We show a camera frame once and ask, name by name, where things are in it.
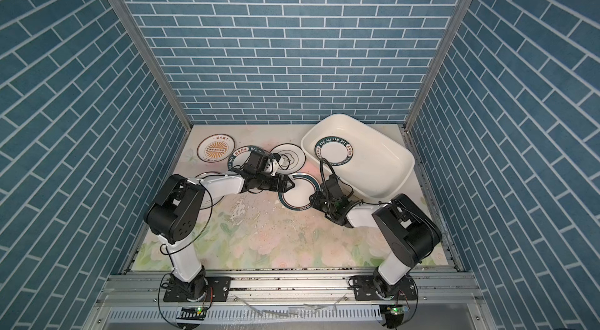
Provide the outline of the green red ring plate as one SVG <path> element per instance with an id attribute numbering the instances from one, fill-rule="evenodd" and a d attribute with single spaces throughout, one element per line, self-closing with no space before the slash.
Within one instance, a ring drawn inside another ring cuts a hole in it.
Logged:
<path id="1" fill-rule="evenodd" d="M 310 197 L 320 189 L 318 181 L 306 173 L 294 173 L 289 176 L 294 187 L 287 192 L 279 193 L 278 200 L 281 204 L 292 211 L 305 211 L 311 208 Z"/>

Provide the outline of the green rim plate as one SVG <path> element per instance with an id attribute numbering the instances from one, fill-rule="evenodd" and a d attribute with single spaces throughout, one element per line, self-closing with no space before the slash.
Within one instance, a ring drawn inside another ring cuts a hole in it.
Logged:
<path id="1" fill-rule="evenodd" d="M 227 169 L 232 172 L 235 169 L 243 169 L 245 161 L 247 161 L 251 151 L 263 151 L 260 147 L 248 145 L 235 150 L 227 160 Z"/>
<path id="2" fill-rule="evenodd" d="M 348 164 L 353 159 L 353 145 L 338 136 L 326 136 L 319 139 L 314 147 L 318 159 L 327 160 L 332 166 Z"/>

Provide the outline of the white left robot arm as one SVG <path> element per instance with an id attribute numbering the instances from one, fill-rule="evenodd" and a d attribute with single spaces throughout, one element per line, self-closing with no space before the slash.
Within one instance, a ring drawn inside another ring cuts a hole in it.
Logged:
<path id="1" fill-rule="evenodd" d="M 205 200 L 213 201 L 254 189 L 285 193 L 294 188 L 291 177 L 281 174 L 226 172 L 204 179 L 171 175 L 148 209 L 145 223 L 165 244 L 174 277 L 183 283 L 190 283 L 203 270 L 192 248 L 192 231 Z"/>

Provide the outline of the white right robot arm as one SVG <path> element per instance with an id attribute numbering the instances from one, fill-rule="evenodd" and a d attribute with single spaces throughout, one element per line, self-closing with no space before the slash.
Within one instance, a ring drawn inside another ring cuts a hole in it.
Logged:
<path id="1" fill-rule="evenodd" d="M 397 286 L 442 241 L 439 227 L 404 193 L 378 203 L 351 201 L 338 177 L 331 175 L 309 203 L 336 225 L 379 229 L 391 250 L 374 272 L 381 292 Z"/>

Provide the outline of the white plastic bin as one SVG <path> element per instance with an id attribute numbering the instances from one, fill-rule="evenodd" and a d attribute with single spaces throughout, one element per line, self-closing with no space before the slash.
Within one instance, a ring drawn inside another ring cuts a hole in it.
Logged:
<path id="1" fill-rule="evenodd" d="M 314 153 L 319 139 L 338 136 L 350 142 L 354 156 L 348 164 L 332 166 L 345 183 L 362 197 L 388 200 L 406 184 L 415 158 L 399 142 L 345 114 L 333 114 L 314 125 L 301 139 L 307 158 L 315 163 Z"/>

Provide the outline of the white plate grey emblem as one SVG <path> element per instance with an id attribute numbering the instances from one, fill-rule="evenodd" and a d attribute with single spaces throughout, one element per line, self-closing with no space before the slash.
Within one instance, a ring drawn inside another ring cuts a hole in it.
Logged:
<path id="1" fill-rule="evenodd" d="M 290 175 L 298 172 L 306 163 L 303 149 L 293 143 L 283 143 L 274 147 L 270 153 L 278 155 L 276 173 Z"/>

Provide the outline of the floral table mat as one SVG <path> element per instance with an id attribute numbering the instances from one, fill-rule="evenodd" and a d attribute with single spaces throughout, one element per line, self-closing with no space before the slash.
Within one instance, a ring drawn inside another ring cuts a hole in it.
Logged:
<path id="1" fill-rule="evenodd" d="M 226 161 L 206 163 L 198 145 L 215 134 L 231 136 L 236 147 L 264 150 L 282 143 L 300 144 L 310 125 L 196 125 L 177 160 L 175 173 L 202 177 L 221 173 Z M 263 268 L 361 268 L 378 266 L 390 247 L 377 228 L 345 228 L 319 211 L 292 211 L 274 192 L 244 193 L 211 201 L 204 199 L 192 233 L 195 252 L 208 270 Z"/>

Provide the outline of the orange sunburst plate far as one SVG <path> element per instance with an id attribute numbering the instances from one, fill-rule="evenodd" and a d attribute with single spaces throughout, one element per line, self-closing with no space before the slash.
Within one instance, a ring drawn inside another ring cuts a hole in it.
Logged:
<path id="1" fill-rule="evenodd" d="M 215 134 L 200 142 L 196 149 L 198 158 L 206 163 L 223 161 L 234 152 L 235 141 L 231 136 Z"/>

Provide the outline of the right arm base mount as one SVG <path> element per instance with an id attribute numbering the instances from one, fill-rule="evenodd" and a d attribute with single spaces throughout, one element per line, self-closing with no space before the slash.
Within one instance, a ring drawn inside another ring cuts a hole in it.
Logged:
<path id="1" fill-rule="evenodd" d="M 397 283 L 389 284 L 379 272 L 373 275 L 353 275 L 348 280 L 357 301 L 375 300 L 416 300 L 417 284 L 410 275 L 405 275 Z"/>

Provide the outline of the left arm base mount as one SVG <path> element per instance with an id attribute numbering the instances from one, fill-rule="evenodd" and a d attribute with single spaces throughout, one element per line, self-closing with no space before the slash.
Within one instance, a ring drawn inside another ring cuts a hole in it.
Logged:
<path id="1" fill-rule="evenodd" d="M 181 281 L 174 273 L 168 275 L 161 288 L 165 289 L 163 300 L 167 303 L 214 303 L 226 302 L 231 288 L 231 278 L 206 277 L 204 267 L 190 282 Z"/>

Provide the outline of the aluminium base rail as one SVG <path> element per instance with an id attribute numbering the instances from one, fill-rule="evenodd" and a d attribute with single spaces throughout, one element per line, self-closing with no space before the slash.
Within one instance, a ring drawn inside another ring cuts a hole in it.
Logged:
<path id="1" fill-rule="evenodd" d="M 160 273 L 110 277 L 87 329 L 208 329 L 277 323 L 366 323 L 375 328 L 488 329 L 470 273 L 417 270 L 393 297 L 365 270 L 211 272 L 209 295 L 182 298 Z"/>

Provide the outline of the aluminium corner post right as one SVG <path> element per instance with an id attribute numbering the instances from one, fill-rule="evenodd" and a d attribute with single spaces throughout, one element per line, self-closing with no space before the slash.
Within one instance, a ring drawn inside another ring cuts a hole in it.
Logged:
<path id="1" fill-rule="evenodd" d="M 420 110 L 422 109 L 425 100 L 432 89 L 436 76 L 438 75 L 443 61 L 448 54 L 448 51 L 453 43 L 453 39 L 458 33 L 461 23 L 467 14 L 467 10 L 471 5 L 473 0 L 458 0 L 456 8 L 453 11 L 452 16 L 448 21 L 448 27 L 445 29 L 444 35 L 438 45 L 436 54 L 434 55 L 433 60 L 431 61 L 430 67 L 423 77 L 423 82 L 420 86 L 420 89 L 417 93 L 417 97 L 410 109 L 408 117 L 406 119 L 406 123 L 404 124 L 405 130 L 409 132 L 417 122 L 418 115 L 420 114 Z"/>

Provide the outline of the aluminium corner post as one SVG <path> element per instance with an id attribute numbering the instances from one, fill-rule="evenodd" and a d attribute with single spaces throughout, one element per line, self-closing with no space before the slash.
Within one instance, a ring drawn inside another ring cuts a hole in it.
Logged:
<path id="1" fill-rule="evenodd" d="M 130 37 L 132 43 L 137 48 L 142 60 L 147 65 L 151 74 L 153 75 L 156 83 L 159 88 L 162 90 L 163 94 L 167 98 L 170 106 L 175 112 L 176 116 L 183 125 L 184 129 L 190 133 L 192 131 L 192 122 L 184 111 L 181 102 L 178 100 L 176 93 L 174 92 L 172 86 L 170 85 L 164 71 L 162 70 L 159 62 L 157 61 L 154 53 L 149 47 L 142 31 L 140 30 L 136 20 L 131 14 L 126 2 L 124 0 L 108 0 L 110 6 L 114 10 L 117 15 L 120 23 L 123 25 L 126 33 Z"/>
<path id="2" fill-rule="evenodd" d="M 436 76 L 438 75 L 443 61 L 448 54 L 448 51 L 453 43 L 453 39 L 458 33 L 461 23 L 467 14 L 467 10 L 471 5 L 473 0 L 458 0 L 456 8 L 453 11 L 452 16 L 448 21 L 448 27 L 445 29 L 444 35 L 438 45 L 436 54 L 434 55 L 433 60 L 431 61 L 430 67 L 423 77 L 423 82 L 420 86 L 420 89 L 417 93 L 417 97 L 410 109 L 408 117 L 406 119 L 406 123 L 404 124 L 405 130 L 409 132 L 417 122 L 418 115 L 420 114 L 420 110 L 422 109 L 425 100 L 432 89 Z"/>

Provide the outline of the aluminium corner post left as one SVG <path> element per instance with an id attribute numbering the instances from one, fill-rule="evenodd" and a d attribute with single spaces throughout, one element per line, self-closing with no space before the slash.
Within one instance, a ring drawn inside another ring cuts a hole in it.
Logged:
<path id="1" fill-rule="evenodd" d="M 137 48 L 142 60 L 147 65 L 151 74 L 153 75 L 156 83 L 159 88 L 162 90 L 163 94 L 167 98 L 170 106 L 175 112 L 176 116 L 183 125 L 184 129 L 190 133 L 192 131 L 192 122 L 184 111 L 181 102 L 178 100 L 176 93 L 174 92 L 172 86 L 170 85 L 164 71 L 162 70 L 159 62 L 157 61 L 154 53 L 149 47 L 142 31 L 140 30 L 136 20 L 131 14 L 126 2 L 124 0 L 108 0 L 110 6 L 114 10 L 117 15 L 120 23 L 123 25 L 126 33 L 130 37 L 132 43 Z"/>

